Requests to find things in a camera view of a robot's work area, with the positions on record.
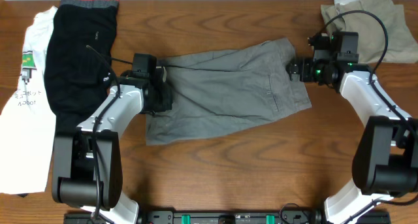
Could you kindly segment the grey shorts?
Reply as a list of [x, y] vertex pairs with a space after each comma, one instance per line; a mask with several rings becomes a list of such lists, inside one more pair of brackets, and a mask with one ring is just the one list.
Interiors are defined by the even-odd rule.
[[225, 136], [311, 108], [305, 85], [285, 70], [294, 57], [283, 38], [160, 59], [173, 104], [146, 117], [147, 145]]

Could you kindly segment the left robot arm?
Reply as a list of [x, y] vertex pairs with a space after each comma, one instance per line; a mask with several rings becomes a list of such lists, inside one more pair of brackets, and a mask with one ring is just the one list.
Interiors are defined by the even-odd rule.
[[136, 115], [170, 110], [172, 92], [156, 57], [135, 54], [131, 66], [88, 119], [54, 137], [52, 197], [90, 212], [77, 223], [144, 222], [122, 191], [120, 138]]

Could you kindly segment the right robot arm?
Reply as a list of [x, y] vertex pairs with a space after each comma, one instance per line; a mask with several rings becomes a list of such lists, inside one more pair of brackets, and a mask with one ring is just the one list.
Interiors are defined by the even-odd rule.
[[325, 200], [311, 223], [358, 223], [377, 205], [399, 206], [399, 197], [417, 192], [417, 120], [384, 92], [369, 65], [359, 63], [358, 40], [356, 32], [319, 32], [308, 39], [313, 57], [286, 67], [293, 82], [334, 89], [364, 125], [352, 178]]

